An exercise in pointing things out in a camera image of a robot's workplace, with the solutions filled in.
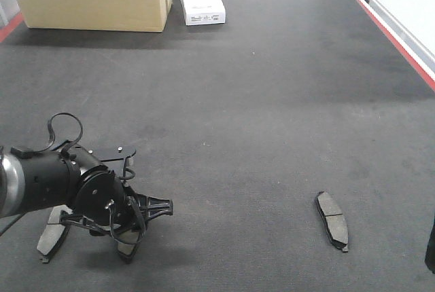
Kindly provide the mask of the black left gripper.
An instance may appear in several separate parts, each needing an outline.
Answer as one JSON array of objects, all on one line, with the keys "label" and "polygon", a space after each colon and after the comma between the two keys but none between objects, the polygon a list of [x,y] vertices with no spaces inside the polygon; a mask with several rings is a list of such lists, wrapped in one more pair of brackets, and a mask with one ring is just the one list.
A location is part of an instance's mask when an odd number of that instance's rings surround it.
[{"label": "black left gripper", "polygon": [[92,149],[75,145],[70,150],[80,168],[77,191],[72,197],[72,213],[61,211],[63,226],[84,228],[91,235],[121,234],[143,229],[143,220],[172,216],[173,201],[136,194],[128,185],[134,171],[123,162],[102,162]]}]

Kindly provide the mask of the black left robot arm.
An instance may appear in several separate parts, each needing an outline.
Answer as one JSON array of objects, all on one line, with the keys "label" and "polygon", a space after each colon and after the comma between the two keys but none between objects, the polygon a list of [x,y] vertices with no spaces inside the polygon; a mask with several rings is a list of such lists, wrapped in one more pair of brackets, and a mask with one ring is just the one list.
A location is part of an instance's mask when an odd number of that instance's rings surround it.
[{"label": "black left robot arm", "polygon": [[106,162],[82,146],[63,153],[13,147],[1,153],[1,216],[65,205],[60,224],[93,235],[145,231],[149,221],[173,214],[173,202],[137,194]]}]

